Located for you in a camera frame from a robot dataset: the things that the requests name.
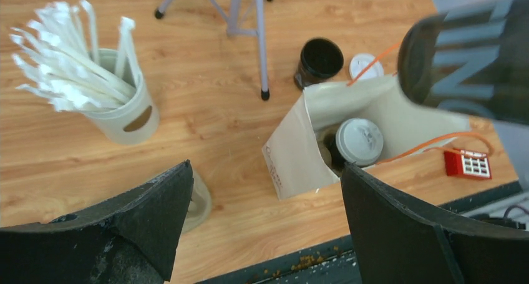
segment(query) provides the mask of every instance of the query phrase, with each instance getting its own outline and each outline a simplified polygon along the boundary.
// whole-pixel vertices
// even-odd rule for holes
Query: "wood grain surface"
[[[48,222],[190,159],[211,190],[214,209],[181,237],[172,283],[193,283],[348,233],[338,185],[280,202],[261,147],[300,96],[293,72],[305,41],[328,37],[347,62],[359,52],[382,52],[435,12],[430,0],[266,2],[271,99],[262,102],[256,39],[228,38],[208,0],[175,0],[161,21],[153,12],[162,0],[89,0],[102,47],[116,48],[120,16],[136,20],[136,51],[160,109],[157,133],[126,147],[109,142],[79,114],[54,112],[46,101],[15,90],[27,80],[12,62],[19,48],[9,28],[25,27],[36,18],[33,10],[51,1],[78,0],[0,0],[1,225]],[[229,0],[217,1],[228,9]],[[253,13],[249,17],[244,26],[254,24]],[[395,59],[396,53],[384,60],[387,72],[394,71]],[[491,123],[473,124],[499,149],[490,159],[491,181],[446,177],[438,151],[370,172],[435,204],[515,180]],[[467,138],[454,145],[484,150]]]

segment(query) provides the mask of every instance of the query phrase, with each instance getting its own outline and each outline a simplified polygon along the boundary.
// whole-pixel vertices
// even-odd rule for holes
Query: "paper-wrapped straw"
[[[122,78],[128,62],[133,79],[141,76],[133,48],[131,30],[134,21],[123,17],[120,27],[117,62],[114,71],[99,66],[99,42],[94,8],[80,1],[89,20],[90,46],[88,48],[84,27],[79,18],[79,6],[66,2],[48,4],[35,12],[39,21],[31,20],[27,26],[38,33],[13,28],[11,40],[20,46],[36,66],[32,66],[18,54],[13,54],[15,64],[37,87],[23,84],[22,89],[38,97],[48,99],[56,111],[106,112],[122,107],[132,99],[136,88]]]

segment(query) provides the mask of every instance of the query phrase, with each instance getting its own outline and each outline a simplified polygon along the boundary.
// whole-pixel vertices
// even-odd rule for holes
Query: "brown paper bag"
[[[306,87],[263,146],[280,200],[339,182],[324,163],[316,138],[325,128],[354,117],[372,121],[382,132],[384,148],[379,160],[393,158],[441,135],[470,130],[467,116],[411,103],[395,76],[357,81],[352,86],[344,81]]]

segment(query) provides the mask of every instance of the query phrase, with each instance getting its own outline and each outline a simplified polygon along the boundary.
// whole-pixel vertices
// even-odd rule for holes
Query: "black plastic part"
[[[158,20],[163,18],[163,16],[165,15],[165,13],[159,11],[157,8],[156,8],[156,11],[154,12],[154,17],[157,18]]]
[[[525,227],[526,227],[524,223],[517,222],[511,218],[491,217],[486,213],[476,214],[469,218],[472,218],[474,220],[479,220],[485,223],[491,223],[493,225],[513,228],[513,229],[518,229],[518,230],[525,230]]]
[[[261,99],[263,101],[268,101],[268,99],[270,99],[270,90],[268,91],[261,91]]]
[[[352,164],[341,183],[363,284],[527,281],[528,232],[444,210]]]
[[[0,283],[163,284],[192,190],[186,161],[51,223],[0,228]]]
[[[528,36],[529,0],[480,1],[429,16],[400,45],[399,85],[418,105],[528,126]]]

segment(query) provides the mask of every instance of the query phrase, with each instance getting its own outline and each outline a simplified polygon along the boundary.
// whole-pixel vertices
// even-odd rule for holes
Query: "orange string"
[[[362,77],[362,75],[364,75],[365,72],[367,72],[367,70],[369,70],[377,61],[380,61],[383,57],[385,57],[386,55],[388,55],[389,53],[391,53],[393,50],[397,49],[398,47],[400,46],[400,43],[398,44],[394,44],[393,46],[387,48],[384,52],[380,53],[377,57],[375,57],[375,59],[373,59],[373,61],[371,61],[361,72],[360,74],[358,74],[353,80],[349,81],[349,83],[347,83],[347,86],[351,86],[353,85],[353,83],[355,83],[358,79],[360,79],[360,77]]]
[[[406,151],[406,152],[404,152],[404,153],[402,153],[402,154],[400,154],[398,156],[395,156],[395,157],[390,158],[390,159],[379,161],[376,164],[383,164],[383,163],[386,163],[386,162],[391,162],[393,160],[401,159],[401,158],[403,158],[405,156],[408,156],[410,154],[415,153],[416,151],[418,151],[418,150],[420,150],[420,149],[422,149],[424,147],[428,147],[429,145],[434,144],[436,142],[440,142],[440,141],[443,141],[445,139],[451,139],[452,137],[461,137],[461,136],[468,136],[468,137],[473,137],[473,138],[476,138],[478,140],[481,140],[487,146],[488,152],[484,156],[472,156],[472,155],[465,154],[462,151],[454,150],[454,149],[451,149],[451,148],[448,148],[448,147],[432,147],[432,148],[428,148],[428,149],[424,150],[424,152],[429,151],[429,150],[437,149],[437,150],[443,150],[443,151],[454,153],[454,154],[464,155],[465,157],[470,157],[470,158],[474,158],[474,159],[479,159],[479,158],[483,158],[483,157],[486,157],[486,156],[491,156],[494,153],[494,146],[483,135],[481,135],[481,134],[479,134],[477,132],[463,131],[463,132],[454,132],[454,133],[450,133],[450,134],[445,134],[445,135],[441,135],[439,137],[436,137],[434,139],[430,139],[427,142],[424,142],[423,144],[420,144],[417,147],[414,147],[413,149],[410,149],[410,150],[408,150],[408,151]]]

